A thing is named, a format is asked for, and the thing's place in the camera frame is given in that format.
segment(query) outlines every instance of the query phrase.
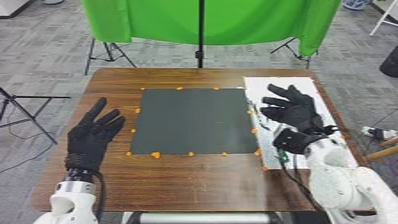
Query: white sheet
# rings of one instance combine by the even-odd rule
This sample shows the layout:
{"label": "white sheet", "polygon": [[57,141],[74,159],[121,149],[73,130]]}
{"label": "white sheet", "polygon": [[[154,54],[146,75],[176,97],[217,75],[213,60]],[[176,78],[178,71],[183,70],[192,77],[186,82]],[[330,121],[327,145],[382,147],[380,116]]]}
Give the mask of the white sheet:
{"label": "white sheet", "polygon": [[[327,105],[325,105],[320,93],[316,91],[313,79],[307,77],[288,77],[288,78],[286,77],[245,77],[245,94],[247,94],[249,101],[254,103],[256,107],[257,108],[266,107],[266,104],[263,104],[261,102],[261,99],[265,96],[281,98],[266,89],[270,83],[282,88],[288,88],[289,85],[295,85],[300,92],[314,98],[316,111],[321,116],[325,126],[336,125],[332,115],[327,109]],[[252,122],[254,122],[254,127],[257,129],[257,143],[263,149],[263,164],[268,169],[281,169],[279,161],[275,158],[277,150],[272,146],[272,141],[275,138],[273,132],[279,127],[279,123],[268,120],[261,113],[257,115],[256,113],[252,113]],[[259,122],[263,123],[270,131],[261,127]],[[343,155],[343,158],[350,166],[355,167],[357,162],[346,147],[346,142],[341,138],[341,132],[336,132],[330,135],[330,138],[334,138],[336,141],[345,145],[346,155]],[[288,169],[291,169],[293,155],[289,153],[288,153],[288,157],[289,157],[289,162],[286,163],[286,167]],[[305,158],[300,155],[297,156],[297,166],[298,166],[298,169],[307,169]]]}

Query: wooden table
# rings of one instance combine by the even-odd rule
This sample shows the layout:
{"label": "wooden table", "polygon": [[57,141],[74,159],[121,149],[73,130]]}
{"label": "wooden table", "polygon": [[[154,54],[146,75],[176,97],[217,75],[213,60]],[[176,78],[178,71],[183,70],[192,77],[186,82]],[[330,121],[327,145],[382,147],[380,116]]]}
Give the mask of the wooden table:
{"label": "wooden table", "polygon": [[[108,195],[105,211],[302,211],[311,210],[295,183],[281,171],[261,169],[254,154],[126,156],[135,127],[140,88],[231,88],[243,86],[243,76],[311,77],[339,126],[343,122],[311,71],[293,69],[101,69],[87,86],[60,144],[48,161],[32,198],[34,207],[50,210],[50,196],[64,178],[66,134],[98,98],[108,98],[103,113],[114,108],[126,116],[124,129],[108,147],[101,166]],[[359,149],[348,146],[362,164]]]}

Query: black square pad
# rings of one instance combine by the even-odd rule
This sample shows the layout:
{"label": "black square pad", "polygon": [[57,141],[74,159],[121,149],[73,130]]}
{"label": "black square pad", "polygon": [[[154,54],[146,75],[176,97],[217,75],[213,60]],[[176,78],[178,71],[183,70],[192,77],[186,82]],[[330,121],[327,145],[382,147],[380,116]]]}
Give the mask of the black square pad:
{"label": "black square pad", "polygon": [[133,154],[254,153],[243,89],[149,89],[142,94]]}

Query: green screen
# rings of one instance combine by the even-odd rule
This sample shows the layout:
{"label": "green screen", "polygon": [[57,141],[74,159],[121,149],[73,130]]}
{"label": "green screen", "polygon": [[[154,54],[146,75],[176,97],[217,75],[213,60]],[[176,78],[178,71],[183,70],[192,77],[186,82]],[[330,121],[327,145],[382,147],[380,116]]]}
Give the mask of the green screen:
{"label": "green screen", "polygon": [[[199,0],[83,0],[92,35],[197,44]],[[206,0],[204,44],[238,45],[297,37],[311,56],[325,37],[339,0]]]}

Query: gray carpet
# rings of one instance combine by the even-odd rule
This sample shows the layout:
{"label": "gray carpet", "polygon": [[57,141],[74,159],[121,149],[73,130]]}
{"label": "gray carpet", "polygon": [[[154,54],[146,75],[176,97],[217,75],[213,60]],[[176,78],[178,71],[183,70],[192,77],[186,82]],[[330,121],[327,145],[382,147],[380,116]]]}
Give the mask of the gray carpet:
{"label": "gray carpet", "polygon": [[[368,36],[378,17],[371,8],[364,12],[339,10],[320,55],[311,63],[352,130],[371,125],[398,108],[398,79],[378,72],[378,65],[398,44],[398,29],[382,25],[375,37]],[[51,102],[39,117],[39,123],[55,136],[62,132],[90,78],[82,75],[89,41],[90,29],[80,0],[67,0],[57,6],[41,5],[35,1],[14,19],[0,20],[0,86],[14,94],[73,97]],[[304,68],[305,63],[291,57],[286,49],[270,55],[279,45],[281,42],[206,47],[206,67]],[[142,39],[133,39],[133,43],[121,46],[138,67],[195,67],[195,46]],[[114,64],[94,61],[90,71],[103,66],[128,66],[128,62],[124,59]],[[21,102],[34,110],[41,101]],[[19,114],[11,114],[7,110],[5,117],[12,121]],[[378,127],[398,129],[396,121],[398,113]],[[11,131],[23,137],[37,133],[30,124],[14,126]],[[23,140],[7,129],[0,130],[0,142],[0,170],[50,145],[44,136]],[[48,156],[50,152],[0,174],[0,224],[32,223],[41,215],[30,207],[30,195]],[[398,192],[396,159],[391,156],[373,167]],[[106,214],[103,223],[117,223],[117,219],[117,214]]]}

